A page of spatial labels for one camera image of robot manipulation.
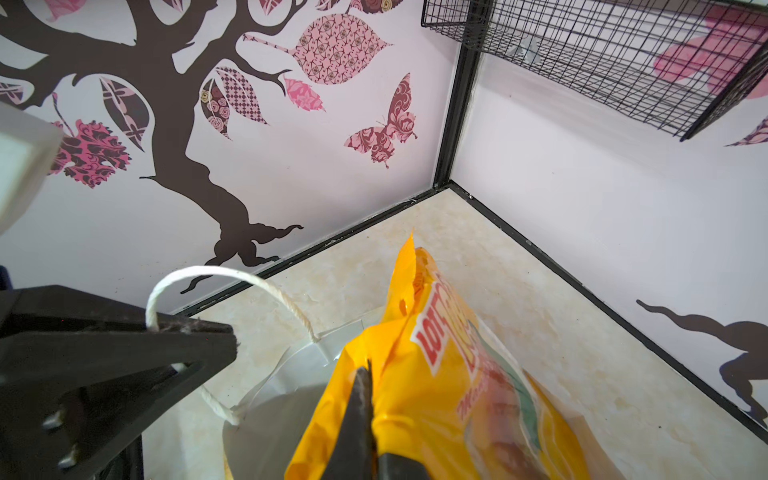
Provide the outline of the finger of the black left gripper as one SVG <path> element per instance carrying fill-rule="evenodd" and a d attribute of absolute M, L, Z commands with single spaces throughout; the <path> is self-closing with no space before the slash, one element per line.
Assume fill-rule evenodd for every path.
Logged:
<path fill-rule="evenodd" d="M 140 479 L 142 433 L 237 354 L 226 324 L 63 286 L 1 294 L 1 475 Z"/>

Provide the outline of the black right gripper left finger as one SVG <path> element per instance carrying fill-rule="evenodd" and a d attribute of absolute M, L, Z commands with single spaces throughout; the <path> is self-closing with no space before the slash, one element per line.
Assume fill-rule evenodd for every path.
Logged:
<path fill-rule="evenodd" d="M 372 420 L 371 374 L 361 367 L 355 372 L 336 445 L 321 476 L 323 480 L 374 478 Z"/>

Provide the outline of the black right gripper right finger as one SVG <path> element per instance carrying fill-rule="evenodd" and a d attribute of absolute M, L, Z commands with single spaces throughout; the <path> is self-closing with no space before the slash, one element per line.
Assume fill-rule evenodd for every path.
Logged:
<path fill-rule="evenodd" d="M 430 480 L 425 466 L 416 460 L 386 453 L 378 457 L 378 480 Z"/>

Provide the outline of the floral white paper bag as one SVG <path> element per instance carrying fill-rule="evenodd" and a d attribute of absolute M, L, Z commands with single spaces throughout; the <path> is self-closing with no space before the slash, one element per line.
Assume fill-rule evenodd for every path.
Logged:
<path fill-rule="evenodd" d="M 157 303 L 174 283 L 198 276 L 222 276 L 258 287 L 280 303 L 306 330 L 307 340 L 289 347 L 275 368 L 232 408 L 205 386 L 198 391 L 224 422 L 226 475 L 230 479 L 281 479 L 320 404 L 343 348 L 360 335 L 363 320 L 316 333 L 310 320 L 279 288 L 255 275 L 221 266 L 174 271 L 153 288 L 146 304 L 147 330 L 160 329 Z"/>

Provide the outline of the yellow snack bag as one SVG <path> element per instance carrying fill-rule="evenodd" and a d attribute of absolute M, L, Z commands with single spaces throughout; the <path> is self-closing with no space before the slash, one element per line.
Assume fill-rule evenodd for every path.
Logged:
<path fill-rule="evenodd" d="M 381 321 L 343 348 L 286 478 L 322 479 L 361 367 L 372 379 L 376 469 L 391 453 L 431 479 L 621 475 L 584 417 L 518 365 L 412 241 L 398 254 Z"/>

